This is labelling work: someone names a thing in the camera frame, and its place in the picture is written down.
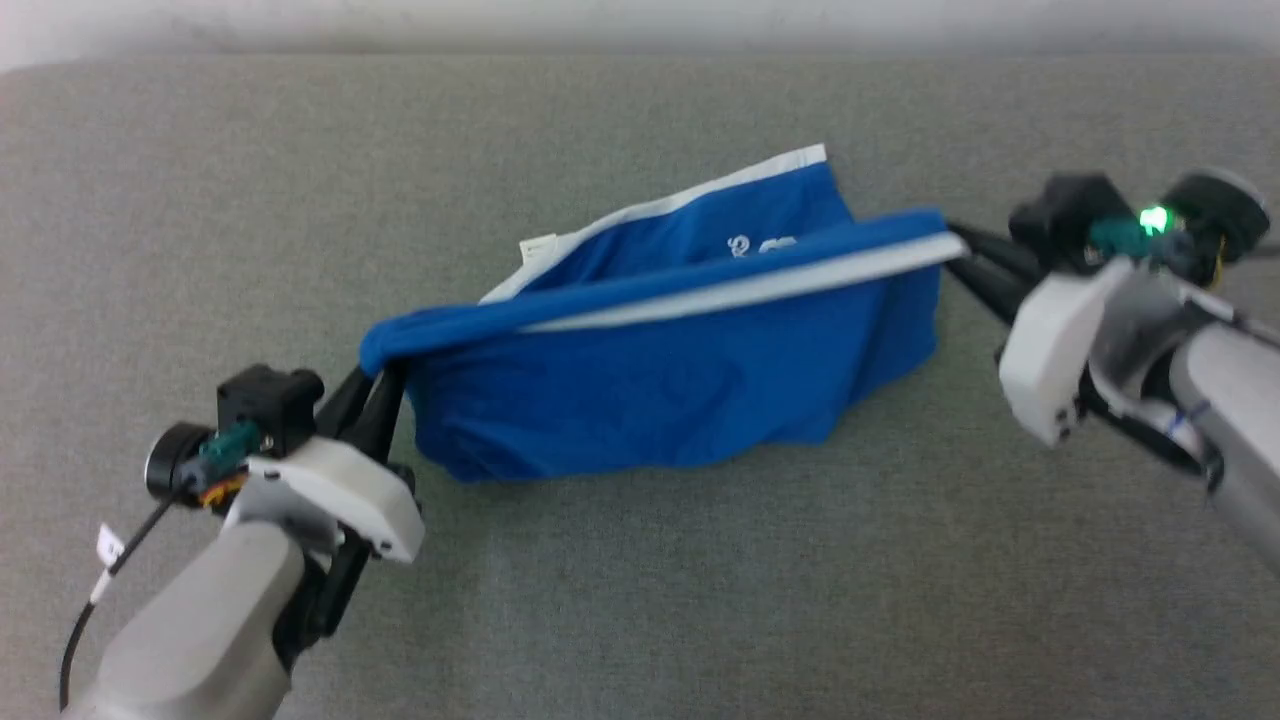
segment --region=white embroidered logo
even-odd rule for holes
[[[791,237],[790,234],[783,237],[769,238],[760,243],[760,252],[762,254],[768,252],[771,250],[777,250],[778,247],[787,247],[795,243],[796,238]],[[733,258],[745,258],[746,251],[751,249],[751,238],[746,237],[745,234],[740,234],[737,237],[728,238],[728,242],[726,245],[728,245],[728,251],[733,254]]]

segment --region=white care label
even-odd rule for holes
[[[124,542],[111,532],[111,528],[106,527],[106,523],[102,523],[97,529],[97,559],[102,561],[102,565],[110,568],[115,565],[122,552],[124,552]]]
[[[544,234],[520,241],[520,263],[527,265],[556,247],[556,236]]]

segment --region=white fabric edge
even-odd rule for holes
[[[694,187],[682,190],[675,195],[668,195],[667,197],[660,197],[649,202],[630,205],[621,210],[609,213],[577,232],[557,236],[552,249],[539,254],[536,259],[531,259],[527,264],[521,265],[521,268],[512,273],[511,277],[498,283],[497,287],[480,299],[480,305],[511,300],[521,290],[524,290],[525,286],[534,282],[534,279],[545,273],[548,268],[553,268],[557,263],[563,260],[570,252],[577,249],[577,246],[586,242],[588,238],[594,237],[612,227],[621,225],[622,223],[628,223],[631,220],[666,215],[689,205],[704,195],[781,176],[783,173],[790,173],[792,170],[799,170],[800,168],[808,168],[809,165],[826,161],[827,146],[823,143],[810,145],[808,147],[800,147],[790,152],[774,155],[768,160],[742,168],[741,170],[732,172],[727,176],[707,181],[701,184],[695,184]]]
[[[945,263],[968,251],[968,245],[959,236],[941,232],[890,247],[852,252],[799,268],[539,323],[521,332],[614,328],[717,313],[896,275]]]

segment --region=black cable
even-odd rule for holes
[[[133,537],[129,538],[129,542],[124,543],[124,550],[120,551],[120,556],[116,557],[115,562],[106,569],[108,582],[120,571],[120,568],[124,568],[124,564],[129,561],[129,556],[132,556],[138,546],[142,544],[142,541],[146,539],[146,537],[151,533],[151,529],[156,527],[160,518],[163,518],[169,507],[172,507],[173,503],[187,492],[189,486],[191,482],[188,480],[169,493],[169,496],[160,501],[160,505],[156,505],[151,514],[147,515],[147,519],[138,525],[138,529],[133,533]],[[67,706],[70,703],[72,660],[76,657],[76,647],[79,646],[81,635],[84,634],[84,626],[88,625],[88,619],[93,615],[95,607],[97,607],[97,601],[91,596],[90,601],[86,602],[84,607],[81,610],[79,618],[76,619],[76,625],[72,626],[72,634],[67,638],[67,647],[63,648],[63,664],[61,669],[58,671],[59,712],[67,710]]]

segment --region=cable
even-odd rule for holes
[[[106,585],[110,584],[111,578],[115,578],[116,573],[124,568],[124,564],[129,561],[129,556],[132,556],[138,546],[142,544],[142,541],[146,539],[147,534],[151,533],[151,529],[156,527],[160,518],[163,518],[169,507],[172,507],[173,503],[187,492],[189,486],[191,482],[188,480],[170,492],[169,496],[165,497],[150,515],[147,515],[147,519],[142,521],[138,529],[133,533],[133,537],[129,538],[129,542],[124,543],[124,550],[120,551],[120,556],[115,559],[115,562],[113,562],[111,566],[104,570],[97,578],[97,584],[93,585],[93,592],[90,593],[88,602],[84,603],[79,616],[76,619],[76,625],[72,626],[72,634],[67,638],[67,647],[63,650],[63,664],[58,673],[59,712],[67,710],[67,706],[70,703],[72,660],[76,657],[76,647],[79,646],[81,635],[84,634],[84,626],[88,625],[88,619],[93,615],[93,609],[97,607],[99,601],[102,600],[102,593],[106,592]]]

